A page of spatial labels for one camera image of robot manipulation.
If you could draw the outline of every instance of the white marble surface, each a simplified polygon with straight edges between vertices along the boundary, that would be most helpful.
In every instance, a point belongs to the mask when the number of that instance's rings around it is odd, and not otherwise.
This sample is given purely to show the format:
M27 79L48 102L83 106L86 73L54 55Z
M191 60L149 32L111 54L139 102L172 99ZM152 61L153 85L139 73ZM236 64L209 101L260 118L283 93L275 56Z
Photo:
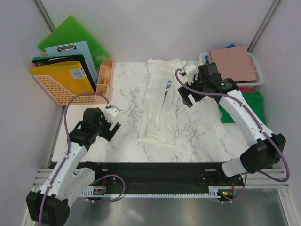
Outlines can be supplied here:
M235 124L222 124L217 103L208 97L192 108L178 101L177 133L174 147L138 141L143 97L148 80L145 62L116 63L112 104L122 110L121 127L112 141L98 137L82 161L95 162L213 162L227 161L241 155L247 144ZM69 130L82 120L87 107L70 106L67 115ZM66 134L63 125L52 161L58 161L64 151Z

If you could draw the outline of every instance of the barcode label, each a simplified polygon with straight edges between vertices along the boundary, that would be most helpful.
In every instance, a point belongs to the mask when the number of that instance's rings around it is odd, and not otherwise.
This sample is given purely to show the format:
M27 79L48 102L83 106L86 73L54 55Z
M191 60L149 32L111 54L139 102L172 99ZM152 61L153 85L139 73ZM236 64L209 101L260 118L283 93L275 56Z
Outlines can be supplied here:
M70 69L69 71L74 79L82 79L86 77L86 73L82 66L79 68Z

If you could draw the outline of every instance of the white wall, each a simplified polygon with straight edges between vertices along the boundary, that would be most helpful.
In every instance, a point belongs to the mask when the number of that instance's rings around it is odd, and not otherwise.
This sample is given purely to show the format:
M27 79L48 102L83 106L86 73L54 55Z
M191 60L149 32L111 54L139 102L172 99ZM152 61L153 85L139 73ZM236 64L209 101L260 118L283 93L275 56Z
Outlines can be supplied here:
M119 62L249 45L273 0L42 0L58 26L70 14Z
M59 107L28 68L49 31L31 0L0 7L0 224L21 224L25 198L45 164Z
M301 210L301 1L285 0L259 40L254 55L265 75L268 126L286 138L290 186Z

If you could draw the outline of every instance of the yellow envelope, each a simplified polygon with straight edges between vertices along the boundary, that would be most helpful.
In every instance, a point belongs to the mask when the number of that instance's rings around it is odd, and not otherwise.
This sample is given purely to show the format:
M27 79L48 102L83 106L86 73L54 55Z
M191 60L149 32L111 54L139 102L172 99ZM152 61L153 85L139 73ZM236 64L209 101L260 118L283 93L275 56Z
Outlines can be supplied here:
M65 61L40 67L31 67L34 75L49 75L75 95L93 92L90 81L79 61Z

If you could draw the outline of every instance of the gray floor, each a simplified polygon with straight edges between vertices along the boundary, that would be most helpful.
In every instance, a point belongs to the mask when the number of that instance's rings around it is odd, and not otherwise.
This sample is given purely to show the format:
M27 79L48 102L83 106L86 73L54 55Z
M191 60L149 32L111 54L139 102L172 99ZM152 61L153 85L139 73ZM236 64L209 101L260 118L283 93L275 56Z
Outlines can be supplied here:
M127 198L81 202L66 226L286 226L276 192L245 190L232 204L205 199Z

